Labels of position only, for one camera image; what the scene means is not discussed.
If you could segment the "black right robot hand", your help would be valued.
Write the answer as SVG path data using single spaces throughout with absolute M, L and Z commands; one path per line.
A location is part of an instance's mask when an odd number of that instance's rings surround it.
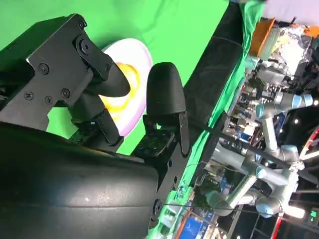
M 179 72 L 152 66 L 131 155 L 101 96 L 130 85 L 79 14 L 35 23 L 0 52 L 0 236 L 143 239 L 187 165 Z

